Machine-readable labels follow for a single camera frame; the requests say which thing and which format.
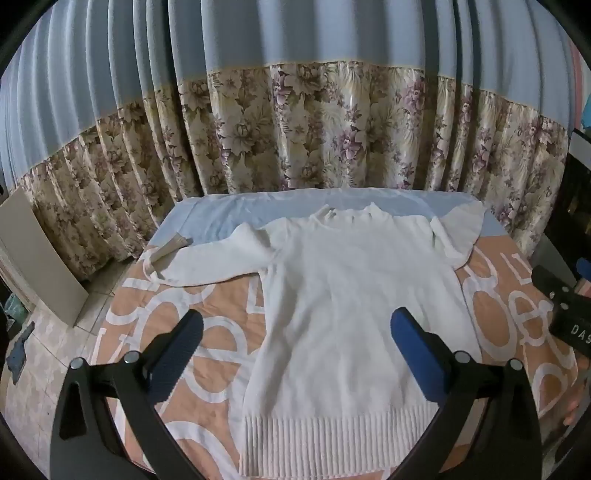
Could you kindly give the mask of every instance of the sweater collar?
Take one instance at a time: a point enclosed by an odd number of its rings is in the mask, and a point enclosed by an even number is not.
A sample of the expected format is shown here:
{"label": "sweater collar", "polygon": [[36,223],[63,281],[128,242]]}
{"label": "sweater collar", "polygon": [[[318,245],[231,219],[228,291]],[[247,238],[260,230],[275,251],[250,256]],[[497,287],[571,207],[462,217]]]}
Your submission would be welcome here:
{"label": "sweater collar", "polygon": [[330,205],[324,205],[320,210],[311,215],[318,220],[329,220],[331,218],[349,219],[349,218],[384,218],[388,213],[380,209],[374,202],[370,203],[363,210],[337,210]]}

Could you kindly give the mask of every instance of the sweater sleeve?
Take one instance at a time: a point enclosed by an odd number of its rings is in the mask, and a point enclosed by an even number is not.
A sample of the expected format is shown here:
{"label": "sweater sleeve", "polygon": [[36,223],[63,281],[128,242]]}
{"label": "sweater sleeve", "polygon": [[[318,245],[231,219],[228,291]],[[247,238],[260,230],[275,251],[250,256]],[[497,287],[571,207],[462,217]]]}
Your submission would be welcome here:
{"label": "sweater sleeve", "polygon": [[183,246],[186,239],[176,235],[162,247],[146,252],[144,274],[154,283],[173,287],[221,282],[265,269],[286,237],[284,218],[261,229],[243,223],[224,240],[189,247]]}
{"label": "sweater sleeve", "polygon": [[482,230],[485,207],[477,200],[458,205],[441,218],[433,217],[433,248],[454,270],[470,258]]}

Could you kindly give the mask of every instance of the person's hand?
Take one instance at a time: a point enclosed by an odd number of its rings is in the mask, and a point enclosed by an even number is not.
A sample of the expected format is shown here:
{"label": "person's hand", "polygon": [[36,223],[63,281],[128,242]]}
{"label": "person's hand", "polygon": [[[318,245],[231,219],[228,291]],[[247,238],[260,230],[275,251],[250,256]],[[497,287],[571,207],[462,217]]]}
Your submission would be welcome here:
{"label": "person's hand", "polygon": [[[589,370],[589,359],[582,355],[577,355],[577,366],[579,367],[579,378],[586,376],[587,370]],[[566,416],[564,417],[563,424],[568,426],[571,425],[576,416],[577,409],[583,399],[585,388],[587,387],[587,381],[578,381],[572,387],[570,387],[564,397],[566,399]]]}

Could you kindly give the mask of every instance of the screw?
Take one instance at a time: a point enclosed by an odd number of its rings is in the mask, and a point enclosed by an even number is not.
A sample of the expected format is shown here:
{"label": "screw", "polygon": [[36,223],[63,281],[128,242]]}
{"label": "screw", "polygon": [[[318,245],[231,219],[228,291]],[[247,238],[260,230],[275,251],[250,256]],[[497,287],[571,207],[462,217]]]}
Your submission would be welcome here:
{"label": "screw", "polygon": [[509,361],[509,365],[511,366],[511,368],[513,370],[517,370],[517,371],[519,371],[519,370],[521,370],[523,368],[523,363],[521,363],[521,361],[520,360],[517,360],[516,358],[512,358]]}
{"label": "screw", "polygon": [[456,353],[453,354],[453,356],[456,359],[456,361],[460,364],[468,364],[470,363],[470,360],[472,360],[470,354],[463,350],[458,350]]}
{"label": "screw", "polygon": [[134,364],[139,360],[139,352],[136,350],[132,350],[130,352],[127,352],[125,354],[125,356],[123,357],[123,361],[126,364]]}
{"label": "screw", "polygon": [[82,365],[84,365],[84,359],[79,356],[70,362],[70,368],[72,370],[78,370]]}

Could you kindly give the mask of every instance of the white sweater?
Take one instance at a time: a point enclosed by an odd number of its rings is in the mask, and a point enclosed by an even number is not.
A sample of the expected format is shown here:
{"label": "white sweater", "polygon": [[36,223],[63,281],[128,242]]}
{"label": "white sweater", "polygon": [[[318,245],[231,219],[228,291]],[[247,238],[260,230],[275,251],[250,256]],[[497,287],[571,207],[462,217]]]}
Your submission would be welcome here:
{"label": "white sweater", "polygon": [[480,234],[474,201],[431,222],[323,207],[309,218],[243,223],[221,241],[149,253],[152,281],[195,286],[258,272],[267,335],[246,388],[245,476],[357,475],[398,465],[437,411],[390,334],[405,306],[452,351],[481,360],[454,269]]}

